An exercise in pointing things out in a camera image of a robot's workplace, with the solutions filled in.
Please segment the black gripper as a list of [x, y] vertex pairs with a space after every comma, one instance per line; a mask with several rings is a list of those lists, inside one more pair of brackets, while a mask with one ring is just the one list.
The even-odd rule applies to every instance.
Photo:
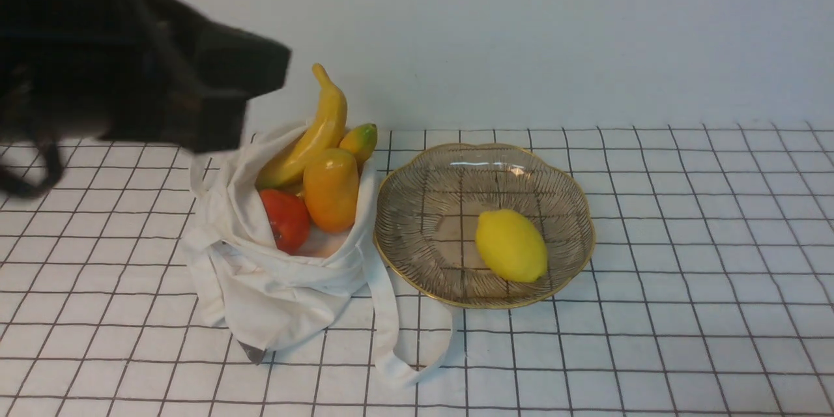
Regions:
[[[179, 0], [2, 0], [2, 142], [95, 137], [230, 152], [248, 96], [283, 88], [291, 57], [265, 36], [203, 28]], [[203, 94], [203, 83], [237, 91]]]

